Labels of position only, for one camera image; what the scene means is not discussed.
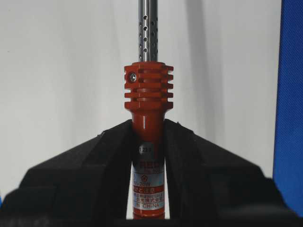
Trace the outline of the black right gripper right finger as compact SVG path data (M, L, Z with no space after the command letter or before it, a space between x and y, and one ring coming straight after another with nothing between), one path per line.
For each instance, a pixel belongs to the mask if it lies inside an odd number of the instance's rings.
M170 218L179 227L300 227L259 166L164 122Z

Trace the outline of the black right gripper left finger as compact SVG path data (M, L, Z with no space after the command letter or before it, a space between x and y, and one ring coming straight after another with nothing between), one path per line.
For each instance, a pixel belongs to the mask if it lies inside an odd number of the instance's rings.
M30 168L0 209L3 227L106 227L125 219L130 120Z

